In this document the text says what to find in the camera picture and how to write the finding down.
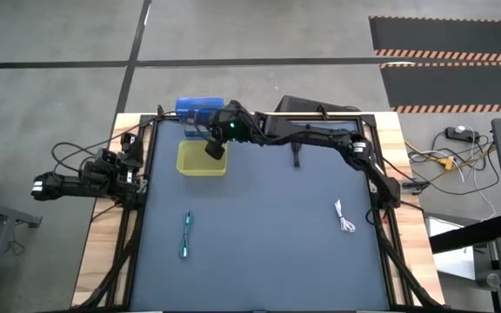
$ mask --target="blue cable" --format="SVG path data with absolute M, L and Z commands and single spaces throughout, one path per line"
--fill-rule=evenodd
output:
M 189 255 L 189 230 L 192 225 L 192 212 L 189 211 L 184 216 L 183 240 L 181 241 L 181 250 L 179 257 L 186 258 Z

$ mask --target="desk leg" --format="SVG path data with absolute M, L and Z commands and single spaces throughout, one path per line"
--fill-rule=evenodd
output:
M 469 247 L 476 243 L 486 243 L 501 237 L 501 216 L 452 230 L 429 238 L 432 253 Z

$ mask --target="black metal frame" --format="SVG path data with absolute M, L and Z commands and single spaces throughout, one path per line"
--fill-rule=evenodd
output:
M 384 162 L 382 158 L 382 151 L 380 147 L 380 142 L 377 134 L 377 126 L 376 126 L 376 118 L 374 118 L 373 115 L 359 115 L 359 114 L 348 114 L 348 115 L 342 115 L 342 114 L 337 114 L 334 116 L 328 117 L 327 115 L 312 115 L 310 116 L 303 116 L 299 114 L 292 114 L 290 112 L 283 112 L 283 113 L 276 113 L 277 117 L 285 117 L 293 121 L 352 121 L 357 124 L 357 128 L 359 129 L 359 133 L 364 135 L 364 127 L 369 127 L 371 131 L 371 139 L 372 143 L 374 145 L 374 150 L 375 150 L 375 157 L 377 159 L 378 165 L 384 169 Z M 146 116 L 141 116 L 141 122 L 143 121 L 144 118 L 148 118 Z M 176 117 L 164 117 L 162 120 L 177 120 Z M 150 183 L 151 180 L 151 167 L 152 167 L 152 161 L 153 156 L 154 156 L 154 151 L 155 151 L 155 142 L 157 140 L 157 133 L 159 131 L 159 122 L 157 121 L 156 123 L 151 123 L 146 125 L 145 127 L 139 128 L 138 130 L 138 135 L 143 136 L 144 132 L 152 126 L 151 128 L 151 134 L 150 134 L 150 143 L 148 146 L 148 149 L 146 151 L 146 164 L 144 167 L 144 173 L 148 175 L 148 183 Z M 137 212 L 137 219 L 135 221 L 135 227 L 134 230 L 131 234 L 130 241 L 127 243 L 128 247 L 125 247 L 122 249 L 125 243 L 125 238 L 127 236 L 127 225 L 129 223 L 129 211 L 125 210 L 124 213 L 121 216 L 121 223 L 119 225 L 119 235 L 117 237 L 117 246 L 116 246 L 116 251 L 114 254 L 114 265 L 112 267 L 111 271 L 114 271 L 115 276 L 111 278 L 109 285 L 105 286 L 103 289 L 101 289 L 101 293 L 106 292 L 107 293 L 107 298 L 105 301 L 105 306 L 103 307 L 97 307 L 99 304 L 99 301 L 92 302 L 90 305 L 91 307 L 87 308 L 81 308 L 82 311 L 91 311 L 91 310 L 107 310 L 107 309 L 112 309 L 116 311 L 128 311 L 130 307 L 130 300 L 132 298 L 132 292 L 133 292 L 133 283 L 135 279 L 135 274 L 137 270 L 137 255 L 138 255 L 138 250 L 139 250 L 139 244 L 140 244 L 140 239 L 142 235 L 142 225 L 144 222 L 144 210 L 145 208 L 140 209 Z M 381 216 L 374 211 L 373 212 L 373 221 L 375 223 L 380 224 L 382 222 Z M 389 214 L 387 216 L 388 218 L 388 223 L 390 225 L 391 229 L 391 240 L 392 240 L 392 245 L 395 247 L 397 253 L 403 258 L 403 250 L 401 246 L 401 241 L 399 238 L 399 232 L 397 230 L 397 220 L 395 217 L 395 214 L 392 210 L 389 211 Z M 379 228 L 375 227 L 375 231 L 377 232 L 377 238 L 379 238 L 378 232 L 380 231 Z M 383 251 L 382 247 L 380 244 L 378 244 L 378 252 L 380 255 L 380 262 L 382 266 L 382 271 L 383 271 L 383 276 L 384 276 L 384 287 L 386 289 L 386 295 L 388 298 L 388 304 L 389 307 L 392 308 L 397 304 L 396 300 L 396 294 L 395 290 L 393 287 L 393 282 L 392 282 L 392 277 L 391 277 L 391 271 L 390 271 L 390 261 L 388 259 L 388 256 L 385 254 Z M 115 304 L 115 293 L 117 290 L 117 279 L 118 279 L 118 273 L 121 268 L 124 266 L 124 261 L 126 258 L 129 258 L 129 267 L 127 269 L 127 276 L 126 276 L 126 282 L 125 282 L 125 289 L 124 289 L 124 294 L 123 294 L 123 299 L 122 303 L 117 305 Z M 402 289 L 404 293 L 404 300 L 405 300 L 405 305 L 412 305 L 412 298 L 411 298 L 411 289 L 405 282 L 405 280 L 401 277 L 401 284 L 402 284 Z M 78 307 L 71 308 L 72 310 L 79 310 Z

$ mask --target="blue container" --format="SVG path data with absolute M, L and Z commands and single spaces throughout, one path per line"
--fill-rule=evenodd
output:
M 179 121 L 184 123 L 184 134 L 187 137 L 202 137 L 208 136 L 208 132 L 204 127 L 199 127 L 198 132 L 194 124 L 207 124 L 212 113 L 223 107 L 224 100 L 219 97 L 180 97 L 175 105 L 175 113 Z

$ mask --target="white cable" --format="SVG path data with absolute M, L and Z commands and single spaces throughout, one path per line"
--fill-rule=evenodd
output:
M 437 150 L 427 150 L 427 151 L 420 151 L 418 153 L 414 153 L 411 155 L 411 159 L 413 161 L 415 161 L 415 157 L 426 157 L 426 156 L 423 156 L 423 154 L 427 154 L 427 153 L 438 153 L 444 157 L 450 157 L 450 155 L 448 154 L 445 154 L 444 152 L 442 151 L 437 151 Z M 456 162 L 456 160 L 454 158 L 451 159 L 451 161 L 456 165 L 456 167 L 458 168 L 458 171 L 459 171 L 459 175 L 461 176 L 461 182 L 462 183 L 465 183 L 465 177 L 463 176 L 463 171 L 461 170 L 461 168 L 459 167 L 458 163 Z
M 346 220 L 344 218 L 343 214 L 341 213 L 341 203 L 339 202 L 339 199 L 334 204 L 336 205 L 336 212 L 337 212 L 337 216 L 339 217 L 339 223 L 341 224 L 341 230 L 347 231 L 347 232 L 355 232 L 355 225 L 353 225 L 353 223 Z
M 474 149 L 475 149 L 475 130 L 473 130 L 473 128 L 471 126 L 466 126 L 470 131 L 471 133 L 473 134 L 473 142 L 471 144 L 471 159 L 474 159 L 475 158 L 475 154 L 474 154 Z M 492 202 L 490 202 L 490 200 L 488 200 L 486 198 L 486 196 L 484 196 L 484 193 L 483 191 L 480 190 L 480 187 L 478 187 L 478 184 L 477 184 L 477 169 L 475 168 L 477 166 L 477 163 L 478 161 L 476 161 L 474 164 L 473 164 L 473 182 L 475 183 L 475 188 L 477 188 L 479 191 L 478 193 L 480 194 L 480 196 L 491 206 L 492 208 L 492 214 L 484 219 L 481 220 L 481 222 L 483 221 L 486 221 L 486 220 L 489 220 L 493 217 L 496 216 L 496 208 L 494 208 L 494 204 L 492 204 Z

